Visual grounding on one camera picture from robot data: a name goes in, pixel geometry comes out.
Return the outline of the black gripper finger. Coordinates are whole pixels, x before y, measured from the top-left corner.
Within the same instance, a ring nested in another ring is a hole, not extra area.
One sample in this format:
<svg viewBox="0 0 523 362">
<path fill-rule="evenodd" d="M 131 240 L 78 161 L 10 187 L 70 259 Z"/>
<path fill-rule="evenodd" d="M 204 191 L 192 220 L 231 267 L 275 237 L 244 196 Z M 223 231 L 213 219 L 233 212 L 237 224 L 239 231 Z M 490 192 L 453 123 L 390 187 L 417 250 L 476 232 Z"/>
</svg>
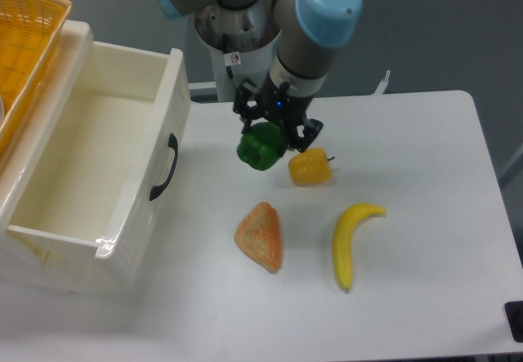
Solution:
<svg viewBox="0 0 523 362">
<path fill-rule="evenodd" d="M 242 134 L 248 133 L 252 122 L 264 115 L 262 107 L 256 101 L 258 92 L 256 84 L 249 78 L 245 78 L 235 90 L 233 111 L 244 124 Z"/>
<path fill-rule="evenodd" d="M 320 134 L 324 124 L 317 119 L 304 118 L 301 125 L 291 123 L 285 128 L 287 147 L 298 152 L 306 151 Z"/>
</svg>

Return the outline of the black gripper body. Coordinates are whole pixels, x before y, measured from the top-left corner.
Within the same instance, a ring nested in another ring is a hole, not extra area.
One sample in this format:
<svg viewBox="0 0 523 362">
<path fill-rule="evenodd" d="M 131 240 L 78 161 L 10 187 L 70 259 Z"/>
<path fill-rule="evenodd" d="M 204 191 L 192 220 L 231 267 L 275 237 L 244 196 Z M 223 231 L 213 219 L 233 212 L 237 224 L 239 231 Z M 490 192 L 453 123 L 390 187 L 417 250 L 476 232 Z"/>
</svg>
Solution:
<svg viewBox="0 0 523 362">
<path fill-rule="evenodd" d="M 287 144 L 285 128 L 291 123 L 301 125 L 313 96 L 292 96 L 287 81 L 279 86 L 271 78 L 266 78 L 261 91 L 256 95 L 257 103 L 262 107 L 266 121 L 279 127 Z"/>
</svg>

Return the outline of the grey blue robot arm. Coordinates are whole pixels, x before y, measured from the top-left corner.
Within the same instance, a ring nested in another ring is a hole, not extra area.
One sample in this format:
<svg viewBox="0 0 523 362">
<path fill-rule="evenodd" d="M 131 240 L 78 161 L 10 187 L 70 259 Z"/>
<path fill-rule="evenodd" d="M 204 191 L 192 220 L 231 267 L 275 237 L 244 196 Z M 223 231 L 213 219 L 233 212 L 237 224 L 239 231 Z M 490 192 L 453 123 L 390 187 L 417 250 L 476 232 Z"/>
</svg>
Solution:
<svg viewBox="0 0 523 362">
<path fill-rule="evenodd" d="M 225 0 L 160 0 L 176 16 L 194 13 Z M 321 89 L 336 52 L 351 39 L 363 0 L 264 1 L 279 26 L 281 40 L 261 87 L 244 79 L 235 93 L 234 112 L 251 131 L 264 118 L 280 131 L 286 148 L 305 151 L 323 124 L 308 119 L 306 110 Z M 243 6 L 231 0 L 233 8 Z"/>
</svg>

